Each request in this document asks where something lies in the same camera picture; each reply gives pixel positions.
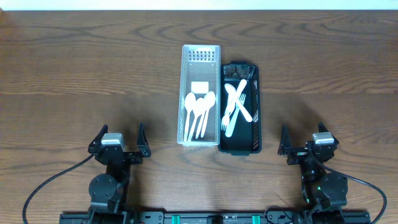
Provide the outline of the mint green plastic fork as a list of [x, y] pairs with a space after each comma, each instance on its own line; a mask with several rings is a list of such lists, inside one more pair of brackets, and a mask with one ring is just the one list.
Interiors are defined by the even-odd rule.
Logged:
[[[244, 103], [245, 99], [246, 99], [246, 95], [245, 94], [241, 94], [241, 96], [239, 97], [239, 102], [240, 103]], [[240, 110], [239, 106], [236, 103], [236, 109], [235, 109], [235, 111], [233, 113], [233, 116], [232, 116], [232, 118], [230, 120], [230, 123], [229, 123], [229, 125], [228, 125], [228, 127], [226, 128], [226, 131], [225, 131], [225, 136], [227, 138], [230, 138], [232, 136], [232, 134], [233, 134], [234, 127], [236, 125], [236, 120], [237, 120], [237, 117], [238, 117], [238, 114], [239, 114], [239, 110]]]

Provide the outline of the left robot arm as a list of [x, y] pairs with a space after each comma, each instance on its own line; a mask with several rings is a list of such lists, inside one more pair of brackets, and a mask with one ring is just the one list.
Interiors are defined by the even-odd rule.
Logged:
[[144, 125], [139, 125], [138, 150], [125, 151], [121, 133], [109, 133], [105, 124], [90, 142], [88, 152], [106, 166], [104, 174], [97, 175], [89, 185], [91, 197], [88, 217], [83, 223], [293, 223], [293, 214], [285, 210], [266, 210], [238, 213], [168, 213], [137, 211], [127, 204], [131, 166], [141, 165], [151, 156]]

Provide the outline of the white plastic spoon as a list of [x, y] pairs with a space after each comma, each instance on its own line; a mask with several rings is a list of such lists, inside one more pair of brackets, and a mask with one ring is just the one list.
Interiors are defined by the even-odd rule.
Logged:
[[215, 104], [215, 100], [216, 100], [215, 93], [213, 91], [209, 91], [205, 95], [204, 100], [205, 100], [206, 110], [205, 110], [205, 116], [204, 116], [203, 125], [202, 125], [201, 133], [200, 133], [201, 138], [204, 138], [206, 126], [207, 126], [207, 122], [208, 122], [208, 117], [209, 117], [209, 112], [210, 112], [210, 109]]
[[186, 97], [185, 97], [185, 109], [187, 111], [187, 116], [185, 120], [185, 129], [184, 129], [184, 141], [187, 141], [188, 139], [188, 130], [189, 130], [189, 122], [190, 122], [190, 113], [195, 107], [196, 104], [196, 96], [194, 93], [190, 92]]

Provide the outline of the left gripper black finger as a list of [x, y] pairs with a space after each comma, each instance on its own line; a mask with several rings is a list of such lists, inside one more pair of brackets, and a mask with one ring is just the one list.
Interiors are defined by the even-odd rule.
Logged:
[[88, 146], [88, 152], [96, 152], [97, 149], [102, 145], [101, 140], [102, 137], [108, 132], [108, 125], [105, 124], [101, 131], [97, 134], [97, 136], [90, 142]]
[[149, 143], [147, 142], [146, 135], [144, 132], [144, 124], [139, 124], [139, 131], [137, 136], [137, 147], [140, 152], [149, 152]]

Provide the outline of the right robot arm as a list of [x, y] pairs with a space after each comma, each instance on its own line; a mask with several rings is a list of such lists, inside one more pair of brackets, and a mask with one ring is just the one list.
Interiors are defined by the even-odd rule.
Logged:
[[345, 223], [342, 207], [347, 204], [348, 179], [324, 168], [323, 163], [334, 156], [339, 141], [318, 124], [304, 147], [294, 147], [287, 126], [282, 127], [279, 155], [287, 156], [288, 165], [300, 166], [302, 194], [308, 207], [296, 220], [300, 223]]

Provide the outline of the white plastic fork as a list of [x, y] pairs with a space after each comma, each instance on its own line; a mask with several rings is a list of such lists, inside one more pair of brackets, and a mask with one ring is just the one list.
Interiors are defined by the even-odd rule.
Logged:
[[221, 130], [222, 131], [226, 131], [226, 128], [229, 125], [230, 114], [233, 112], [233, 110], [234, 110], [234, 108], [231, 105], [226, 107], [224, 116], [222, 117], [222, 120], [221, 120]]

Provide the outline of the white plastic utensil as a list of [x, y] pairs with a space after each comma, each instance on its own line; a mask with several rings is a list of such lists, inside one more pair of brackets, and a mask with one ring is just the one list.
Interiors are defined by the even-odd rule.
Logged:
[[202, 126], [203, 126], [203, 120], [204, 120], [205, 112], [203, 112], [203, 113], [201, 114], [201, 116], [200, 116], [200, 121], [199, 121], [199, 124], [198, 124], [198, 127], [197, 127], [195, 139], [198, 139], [198, 138], [199, 138], [199, 134], [200, 134], [201, 128], [202, 128]]

